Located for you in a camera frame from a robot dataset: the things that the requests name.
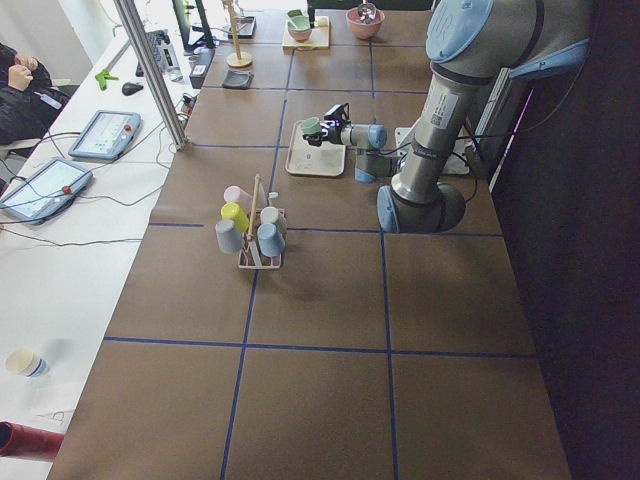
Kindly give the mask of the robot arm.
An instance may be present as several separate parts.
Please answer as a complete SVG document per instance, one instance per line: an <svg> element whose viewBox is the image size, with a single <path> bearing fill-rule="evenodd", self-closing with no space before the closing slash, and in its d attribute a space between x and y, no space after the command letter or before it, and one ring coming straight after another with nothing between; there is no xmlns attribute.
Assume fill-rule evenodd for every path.
<svg viewBox="0 0 640 480"><path fill-rule="evenodd" d="M301 124L303 139L357 149L356 178L379 189L377 214L388 233L435 233L464 216L462 194L440 181L446 161L479 88L503 68L513 78L564 72L586 56L593 4L590 1L442 1L427 29L432 71L427 99L412 128L402 160L381 149L381 125L354 124L348 106L338 104L323 119Z"/></svg>

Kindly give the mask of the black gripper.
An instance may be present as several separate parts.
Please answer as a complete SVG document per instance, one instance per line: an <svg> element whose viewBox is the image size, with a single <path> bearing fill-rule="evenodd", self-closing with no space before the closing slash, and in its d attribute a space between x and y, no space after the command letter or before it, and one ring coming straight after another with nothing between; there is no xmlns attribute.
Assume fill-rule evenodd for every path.
<svg viewBox="0 0 640 480"><path fill-rule="evenodd" d="M303 139L311 146L321 146L323 141L334 145L343 145L342 134L344 125L327 124L322 127L322 133L304 134Z"/></svg>

